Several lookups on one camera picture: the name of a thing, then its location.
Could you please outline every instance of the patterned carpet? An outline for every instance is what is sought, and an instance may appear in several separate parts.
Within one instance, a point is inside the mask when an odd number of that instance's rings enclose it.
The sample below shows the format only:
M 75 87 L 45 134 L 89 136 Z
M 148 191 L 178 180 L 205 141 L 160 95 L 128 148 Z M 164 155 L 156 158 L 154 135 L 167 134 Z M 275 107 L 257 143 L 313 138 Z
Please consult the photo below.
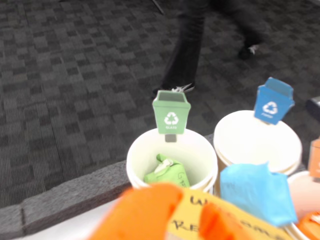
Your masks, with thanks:
M 177 39 L 177 0 L 0 2 L 0 207 L 126 159 L 154 128 L 151 89 Z M 305 101 L 320 95 L 320 7 L 307 0 L 251 0 L 269 38 L 255 59 L 236 58 L 241 36 L 209 12 L 188 128 L 211 134 L 252 110 L 273 76 L 294 87 L 285 118 L 304 162 L 320 124 Z

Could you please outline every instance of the yellow sign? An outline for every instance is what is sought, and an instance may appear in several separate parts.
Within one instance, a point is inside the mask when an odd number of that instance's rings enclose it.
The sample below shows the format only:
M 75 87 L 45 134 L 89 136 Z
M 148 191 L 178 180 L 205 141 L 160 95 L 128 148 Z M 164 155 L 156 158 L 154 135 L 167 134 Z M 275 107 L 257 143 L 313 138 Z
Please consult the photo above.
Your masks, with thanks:
M 208 193 L 184 188 L 184 196 L 175 210 L 168 232 L 183 240 L 202 240 L 198 236 L 199 221 L 205 203 L 213 203 L 232 215 L 244 226 L 255 240 L 292 240 L 282 229 L 260 220 L 231 203 Z

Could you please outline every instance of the sneaker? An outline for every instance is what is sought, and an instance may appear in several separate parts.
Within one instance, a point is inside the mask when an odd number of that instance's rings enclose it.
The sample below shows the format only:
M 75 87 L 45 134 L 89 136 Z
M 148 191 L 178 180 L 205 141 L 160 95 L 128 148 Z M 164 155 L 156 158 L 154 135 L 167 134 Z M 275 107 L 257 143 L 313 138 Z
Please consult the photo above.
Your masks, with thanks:
M 176 92 L 176 93 L 188 93 L 191 92 L 193 89 L 195 89 L 195 84 L 194 83 L 190 83 L 184 86 L 176 86 L 174 88 L 164 88 L 164 87 L 159 87 L 156 88 L 152 91 L 153 93 L 153 99 L 155 99 L 157 97 L 158 91 L 160 90 L 166 90 L 166 91 L 172 91 L 172 92 Z
M 239 51 L 238 57 L 242 60 L 247 60 L 256 54 L 259 45 L 252 45 L 250 47 L 243 47 Z

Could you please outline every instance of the orange object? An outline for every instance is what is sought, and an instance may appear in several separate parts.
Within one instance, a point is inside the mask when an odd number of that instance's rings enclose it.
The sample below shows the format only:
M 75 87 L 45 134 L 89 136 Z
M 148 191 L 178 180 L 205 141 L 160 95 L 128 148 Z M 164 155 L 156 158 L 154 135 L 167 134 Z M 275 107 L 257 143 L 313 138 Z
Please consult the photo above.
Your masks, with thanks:
M 89 240 L 164 240 L 182 198 L 171 184 L 127 190 Z
M 308 170 L 311 177 L 320 178 L 320 139 L 311 142 Z
M 310 240 L 320 240 L 320 212 L 307 214 L 297 227 Z
M 213 203 L 202 209 L 199 235 L 205 240 L 254 240 L 237 218 Z

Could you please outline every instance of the blue plastic bag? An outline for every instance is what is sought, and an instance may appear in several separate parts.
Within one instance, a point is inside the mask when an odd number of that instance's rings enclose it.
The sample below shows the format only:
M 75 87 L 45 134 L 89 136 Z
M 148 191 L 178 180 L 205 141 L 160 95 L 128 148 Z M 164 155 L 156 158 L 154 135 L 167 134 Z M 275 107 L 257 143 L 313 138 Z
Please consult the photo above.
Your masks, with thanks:
M 233 164 L 220 175 L 221 198 L 276 227 L 298 221 L 287 176 L 268 164 Z

